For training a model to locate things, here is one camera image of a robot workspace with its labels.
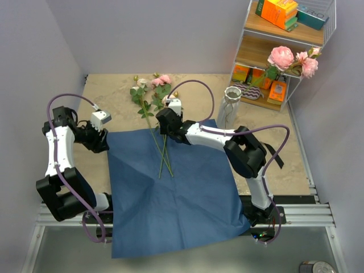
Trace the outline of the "blue wrapping paper sheet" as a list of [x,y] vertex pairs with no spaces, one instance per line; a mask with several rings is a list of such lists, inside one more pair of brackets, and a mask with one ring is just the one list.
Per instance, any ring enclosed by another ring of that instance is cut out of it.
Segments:
[[224,152],[167,141],[173,172],[163,167],[149,130],[110,133],[113,258],[204,246],[250,228]]

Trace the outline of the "black ribbon with gold lettering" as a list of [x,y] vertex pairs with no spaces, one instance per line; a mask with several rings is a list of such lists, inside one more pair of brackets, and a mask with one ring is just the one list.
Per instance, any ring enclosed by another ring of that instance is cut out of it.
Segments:
[[272,155],[274,161],[276,161],[279,168],[282,169],[283,166],[284,166],[284,161],[282,161],[282,159],[281,159],[281,157],[279,155],[275,155],[276,154],[276,149],[274,149],[273,146],[268,144],[268,143],[263,142],[263,144],[266,146],[267,150],[270,152],[270,154]]

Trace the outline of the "pink rose stem with buds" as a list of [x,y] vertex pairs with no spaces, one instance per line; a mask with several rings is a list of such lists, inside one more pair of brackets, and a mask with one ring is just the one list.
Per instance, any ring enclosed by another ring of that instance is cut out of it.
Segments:
[[281,45],[270,52],[266,69],[276,68],[277,76],[291,73],[300,78],[312,78],[319,68],[317,58],[321,55],[321,47],[311,47],[294,55],[290,48]]

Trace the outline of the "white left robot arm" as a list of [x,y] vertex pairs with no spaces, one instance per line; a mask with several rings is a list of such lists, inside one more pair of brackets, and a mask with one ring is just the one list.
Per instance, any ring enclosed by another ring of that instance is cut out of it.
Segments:
[[111,195],[95,193],[75,166],[73,145],[82,144],[95,154],[109,150],[107,129],[103,125],[111,114],[96,110],[85,125],[78,125],[75,110],[57,107],[53,119],[45,122],[42,133],[48,141],[48,166],[45,177],[36,182],[36,190],[55,220],[61,222],[86,212],[88,209],[75,194],[83,198],[105,223],[117,219],[118,209],[112,206]]

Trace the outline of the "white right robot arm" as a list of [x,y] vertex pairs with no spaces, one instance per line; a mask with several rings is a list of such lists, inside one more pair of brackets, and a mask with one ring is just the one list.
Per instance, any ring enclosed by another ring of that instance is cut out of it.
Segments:
[[202,126],[195,121],[183,121],[182,115],[166,108],[156,115],[160,132],[177,143],[210,147],[226,154],[233,170],[246,179],[251,193],[249,219],[265,224],[274,216],[273,195],[268,190],[264,168],[267,151],[257,138],[241,126],[237,130],[222,130]]

